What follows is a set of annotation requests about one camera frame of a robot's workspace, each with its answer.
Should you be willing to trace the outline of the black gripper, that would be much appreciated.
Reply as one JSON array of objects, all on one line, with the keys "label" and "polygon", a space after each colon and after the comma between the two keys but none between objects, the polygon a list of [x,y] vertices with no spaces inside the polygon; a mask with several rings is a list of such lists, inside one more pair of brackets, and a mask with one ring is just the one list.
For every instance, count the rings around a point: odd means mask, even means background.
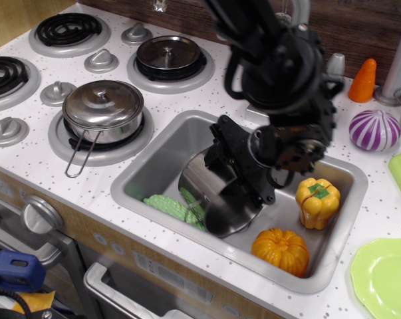
[{"label": "black gripper", "polygon": [[238,186],[258,204],[275,202],[275,188],[269,182],[268,169],[260,166],[248,149],[249,133],[230,117],[220,116],[210,126],[213,145],[206,153],[205,166],[217,168],[219,163],[231,168]]}]

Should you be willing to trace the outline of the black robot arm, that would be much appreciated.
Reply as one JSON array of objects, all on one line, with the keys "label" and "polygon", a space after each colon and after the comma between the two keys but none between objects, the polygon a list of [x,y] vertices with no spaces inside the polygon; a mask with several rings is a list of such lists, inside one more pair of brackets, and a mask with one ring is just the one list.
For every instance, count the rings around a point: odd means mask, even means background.
[{"label": "black robot arm", "polygon": [[324,49],[309,28],[309,2],[293,3],[290,25],[268,1],[205,1],[219,35],[230,43],[225,91],[266,113],[269,123],[247,132],[227,116],[211,126],[213,145],[205,165],[228,165],[235,174],[227,194],[256,206],[272,204],[273,170],[312,172],[323,158],[335,128],[332,99],[342,76],[323,68]]}]

